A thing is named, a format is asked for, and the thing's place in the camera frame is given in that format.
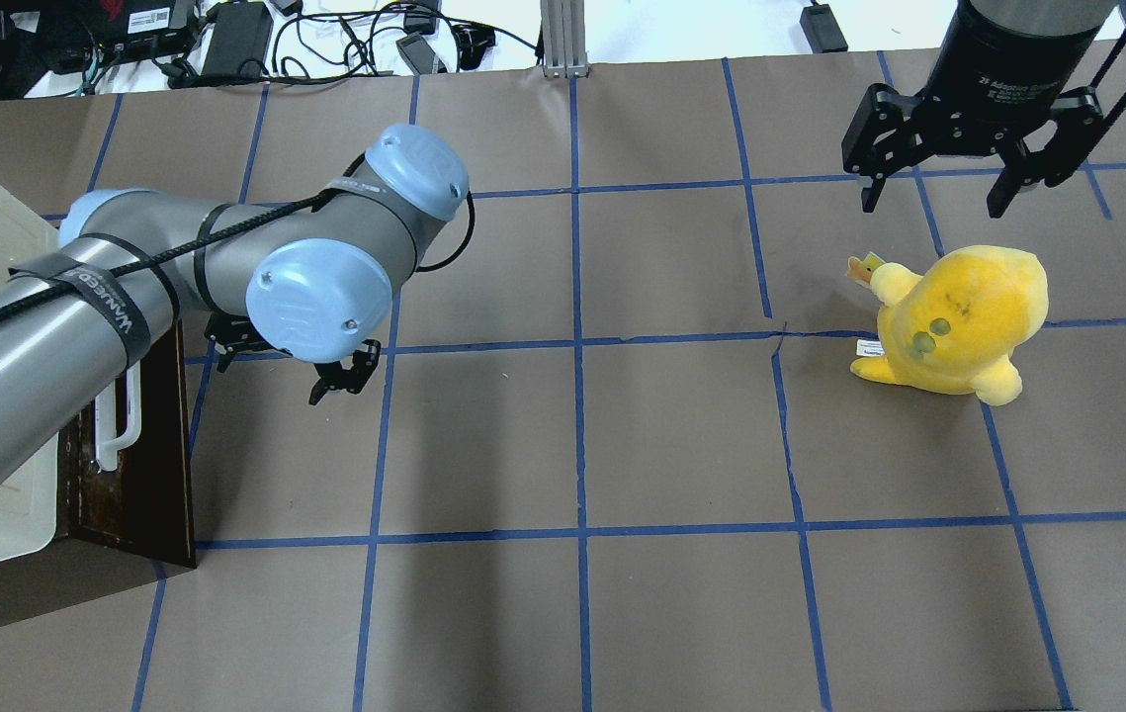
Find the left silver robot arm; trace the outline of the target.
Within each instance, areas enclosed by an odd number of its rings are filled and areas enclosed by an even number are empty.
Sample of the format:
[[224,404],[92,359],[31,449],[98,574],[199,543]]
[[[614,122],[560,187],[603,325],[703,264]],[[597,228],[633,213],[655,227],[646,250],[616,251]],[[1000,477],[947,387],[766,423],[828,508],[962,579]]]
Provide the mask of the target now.
[[399,290],[471,205],[463,159],[415,125],[274,210],[84,194],[56,251],[17,262],[0,290],[0,484],[191,312],[242,318],[250,350],[312,364],[313,401],[359,392]]

